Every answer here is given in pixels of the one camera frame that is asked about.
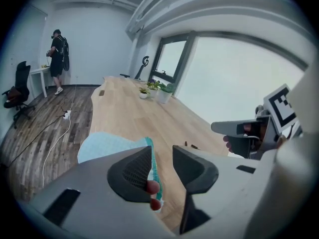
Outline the black office chair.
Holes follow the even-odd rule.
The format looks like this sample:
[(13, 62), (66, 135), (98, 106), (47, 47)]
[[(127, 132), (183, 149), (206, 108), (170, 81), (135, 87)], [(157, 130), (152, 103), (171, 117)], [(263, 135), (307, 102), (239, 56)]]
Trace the black office chair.
[(2, 96), (6, 96), (6, 102), (4, 108), (15, 108), (17, 113), (13, 116), (13, 127), (17, 129), (17, 121), (23, 115), (28, 120), (30, 116), (27, 111), (35, 110), (35, 106), (27, 105), (25, 102), (28, 100), (30, 91), (27, 87), (27, 80), (30, 73), (30, 65), (26, 64), (26, 61), (22, 61), (17, 65), (15, 72), (15, 85), (9, 90), (2, 93)]

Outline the person's right hand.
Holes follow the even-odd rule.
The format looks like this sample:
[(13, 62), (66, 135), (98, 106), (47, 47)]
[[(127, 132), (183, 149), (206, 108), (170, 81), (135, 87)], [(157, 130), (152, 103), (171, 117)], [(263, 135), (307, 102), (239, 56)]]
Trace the person's right hand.
[(225, 136), (223, 137), (223, 141), (225, 142), (228, 151), (232, 153), (232, 152), (233, 152), (233, 151), (232, 151), (232, 146), (231, 146), (231, 143), (230, 143), (230, 141), (229, 141), (229, 137), (228, 137), (227, 135), (225, 135)]

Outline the green leafy potted plant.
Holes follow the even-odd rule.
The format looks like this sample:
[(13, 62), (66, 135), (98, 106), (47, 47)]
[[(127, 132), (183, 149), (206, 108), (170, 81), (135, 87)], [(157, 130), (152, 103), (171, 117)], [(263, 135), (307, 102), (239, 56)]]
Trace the green leafy potted plant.
[(158, 101), (162, 104), (166, 104), (169, 101), (172, 93), (174, 92), (175, 86), (172, 83), (169, 83), (167, 85), (165, 85), (164, 83), (160, 83), (159, 88), (160, 90), (158, 93)]

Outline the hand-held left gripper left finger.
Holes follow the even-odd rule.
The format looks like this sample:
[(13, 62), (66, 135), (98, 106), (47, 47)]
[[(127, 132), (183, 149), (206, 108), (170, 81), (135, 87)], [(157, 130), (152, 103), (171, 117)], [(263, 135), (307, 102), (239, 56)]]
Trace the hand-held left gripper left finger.
[(172, 239), (150, 207), (149, 146), (83, 162), (45, 186), (28, 205), (49, 239)]

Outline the person's left hand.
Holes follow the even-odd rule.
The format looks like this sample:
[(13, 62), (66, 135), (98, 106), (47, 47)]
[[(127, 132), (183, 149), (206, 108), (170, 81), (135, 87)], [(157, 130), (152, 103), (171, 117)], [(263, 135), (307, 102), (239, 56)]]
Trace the person's left hand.
[(160, 191), (160, 185), (156, 181), (148, 181), (146, 192), (151, 196), (150, 207), (153, 211), (161, 209), (161, 201), (156, 199), (157, 193)]

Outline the light blue drawstring pouch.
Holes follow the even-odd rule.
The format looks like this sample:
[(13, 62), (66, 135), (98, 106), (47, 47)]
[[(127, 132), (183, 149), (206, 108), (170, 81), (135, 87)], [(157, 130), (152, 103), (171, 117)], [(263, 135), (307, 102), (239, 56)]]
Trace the light blue drawstring pouch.
[(160, 190), (156, 193), (155, 199), (160, 201), (160, 206), (162, 207), (164, 204), (164, 200), (162, 199), (163, 188), (158, 173), (154, 143), (151, 138), (143, 137), (137, 141), (132, 141), (107, 132), (95, 132), (90, 134), (82, 143), (77, 155), (77, 160), (78, 163), (81, 164), (86, 161), (109, 156), (118, 152), (146, 146), (150, 146), (152, 148), (152, 167), (147, 179), (159, 183)]

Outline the purple flower potted plant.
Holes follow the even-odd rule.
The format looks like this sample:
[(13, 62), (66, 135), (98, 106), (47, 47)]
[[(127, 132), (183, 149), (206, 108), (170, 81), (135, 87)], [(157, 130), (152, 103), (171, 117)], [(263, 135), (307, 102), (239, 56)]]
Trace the purple flower potted plant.
[(151, 98), (154, 98), (157, 95), (159, 89), (160, 81), (151, 79), (147, 82), (147, 90)]

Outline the dark window frame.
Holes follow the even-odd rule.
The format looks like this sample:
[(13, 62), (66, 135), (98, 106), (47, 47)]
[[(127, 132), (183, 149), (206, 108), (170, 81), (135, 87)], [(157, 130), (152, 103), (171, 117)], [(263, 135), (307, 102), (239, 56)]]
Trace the dark window frame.
[[(174, 84), (174, 86), (177, 87), (178, 83), (180, 83), (181, 81), (182, 75), (185, 71), (186, 65), (190, 57), (191, 50), (193, 48), (195, 39), (197, 37), (233, 39), (233, 40), (250, 43), (250, 44), (265, 48), (267, 50), (270, 50), (284, 57), (285, 59), (295, 64), (297, 67), (299, 67), (303, 71), (305, 71), (307, 67), (309, 66), (306, 63), (306, 61), (302, 60), (297, 55), (293, 54), (287, 49), (259, 37), (255, 37), (255, 36), (243, 34), (243, 33), (230, 32), (230, 31), (190, 31), (188, 33), (164, 37), (160, 40), (148, 79), (151, 80), (153, 76), (156, 76), (162, 80), (165, 80), (169, 83)], [(178, 63), (176, 65), (174, 75), (170, 76), (166, 72), (160, 73), (158, 70), (158, 64), (159, 64), (164, 46), (167, 44), (181, 42), (181, 41), (184, 41), (185, 44), (181, 52), (180, 58), (178, 60)]]

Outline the black chair with headrest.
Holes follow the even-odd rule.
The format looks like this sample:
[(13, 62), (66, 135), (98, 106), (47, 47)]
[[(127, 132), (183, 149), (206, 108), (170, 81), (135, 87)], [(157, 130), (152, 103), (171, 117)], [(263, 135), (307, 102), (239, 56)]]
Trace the black chair with headrest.
[(141, 79), (140, 79), (141, 73), (142, 73), (143, 69), (144, 69), (145, 67), (147, 67), (148, 63), (149, 63), (149, 56), (145, 56), (145, 57), (142, 59), (142, 65), (141, 65), (140, 69), (138, 70), (136, 76), (134, 77), (135, 80), (139, 80), (139, 81), (141, 80)]

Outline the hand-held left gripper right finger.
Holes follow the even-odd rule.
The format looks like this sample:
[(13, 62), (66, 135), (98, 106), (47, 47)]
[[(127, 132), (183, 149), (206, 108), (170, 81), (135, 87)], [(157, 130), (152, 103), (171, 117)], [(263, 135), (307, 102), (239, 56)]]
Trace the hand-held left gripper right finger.
[(181, 236), (245, 236), (256, 209), (261, 161), (173, 146), (186, 189)]

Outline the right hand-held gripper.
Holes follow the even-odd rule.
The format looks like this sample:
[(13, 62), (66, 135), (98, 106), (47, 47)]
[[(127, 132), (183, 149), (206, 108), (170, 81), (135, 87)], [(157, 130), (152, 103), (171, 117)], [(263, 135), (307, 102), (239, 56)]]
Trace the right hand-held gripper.
[(211, 124), (215, 133), (228, 135), (228, 156), (260, 159), (286, 140), (303, 135), (302, 128), (287, 99), (287, 84), (264, 97), (253, 120), (219, 121)]

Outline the small white table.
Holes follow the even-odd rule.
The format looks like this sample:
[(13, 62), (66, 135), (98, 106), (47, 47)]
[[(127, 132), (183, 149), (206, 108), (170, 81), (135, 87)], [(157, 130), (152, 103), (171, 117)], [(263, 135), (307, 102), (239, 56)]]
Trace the small white table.
[(47, 98), (47, 90), (48, 90), (48, 83), (45, 79), (45, 75), (48, 75), (50, 67), (41, 67), (38, 69), (32, 69), (29, 72), (29, 80), (30, 80), (30, 87), (31, 93), (34, 98), (37, 97), (36, 90), (39, 86), (41, 86), (42, 93), (44, 98)]

